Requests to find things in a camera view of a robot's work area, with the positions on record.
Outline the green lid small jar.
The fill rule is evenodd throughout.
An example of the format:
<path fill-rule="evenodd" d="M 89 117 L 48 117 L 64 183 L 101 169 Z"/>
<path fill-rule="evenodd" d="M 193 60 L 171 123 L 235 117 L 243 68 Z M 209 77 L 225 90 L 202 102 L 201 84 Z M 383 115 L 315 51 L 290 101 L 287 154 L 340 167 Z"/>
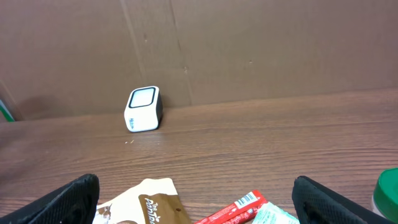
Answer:
<path fill-rule="evenodd" d="M 372 211 L 394 223 L 398 216 L 398 173 L 397 168 L 381 172 L 373 192 Z"/>

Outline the red stick snack packet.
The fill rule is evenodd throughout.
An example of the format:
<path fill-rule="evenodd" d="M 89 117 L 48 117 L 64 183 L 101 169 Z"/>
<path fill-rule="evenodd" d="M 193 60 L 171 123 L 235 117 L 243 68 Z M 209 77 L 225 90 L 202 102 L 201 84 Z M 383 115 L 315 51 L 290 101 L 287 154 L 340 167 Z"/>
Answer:
<path fill-rule="evenodd" d="M 246 223 L 252 220 L 257 215 L 258 210 L 266 203 L 268 203 L 266 198 L 258 190 L 253 190 L 231 205 L 195 222 L 195 224 Z"/>

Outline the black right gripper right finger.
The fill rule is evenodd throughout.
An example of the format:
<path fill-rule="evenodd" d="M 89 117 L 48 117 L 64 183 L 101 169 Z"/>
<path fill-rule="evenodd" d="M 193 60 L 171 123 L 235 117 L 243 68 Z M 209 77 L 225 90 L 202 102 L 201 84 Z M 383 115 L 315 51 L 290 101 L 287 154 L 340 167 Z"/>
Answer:
<path fill-rule="evenodd" d="M 292 200 L 300 224 L 393 224 L 303 175 L 294 181 Z"/>

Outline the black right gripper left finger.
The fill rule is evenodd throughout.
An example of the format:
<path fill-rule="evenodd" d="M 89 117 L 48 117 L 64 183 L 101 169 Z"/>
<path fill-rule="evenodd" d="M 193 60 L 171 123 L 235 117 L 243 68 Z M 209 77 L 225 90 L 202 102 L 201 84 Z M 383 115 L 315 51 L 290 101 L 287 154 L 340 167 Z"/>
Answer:
<path fill-rule="evenodd" d="M 99 195 L 99 178 L 85 174 L 1 217 L 1 224 L 92 224 Z"/>

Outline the beige brown snack bag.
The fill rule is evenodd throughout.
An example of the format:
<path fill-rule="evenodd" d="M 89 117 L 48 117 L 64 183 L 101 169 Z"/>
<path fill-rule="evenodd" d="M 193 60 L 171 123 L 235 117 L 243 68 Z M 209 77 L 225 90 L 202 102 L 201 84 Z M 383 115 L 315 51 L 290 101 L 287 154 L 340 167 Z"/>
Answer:
<path fill-rule="evenodd" d="M 191 224 L 173 180 L 145 179 L 98 205 L 93 224 Z"/>

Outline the teal snack packet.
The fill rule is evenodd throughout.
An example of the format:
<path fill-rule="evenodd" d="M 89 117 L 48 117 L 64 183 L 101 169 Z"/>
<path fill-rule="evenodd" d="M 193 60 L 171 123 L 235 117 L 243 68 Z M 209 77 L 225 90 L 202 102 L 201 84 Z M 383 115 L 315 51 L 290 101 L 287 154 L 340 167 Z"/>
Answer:
<path fill-rule="evenodd" d="M 299 220 L 271 202 L 261 206 L 252 224 L 299 224 Z"/>

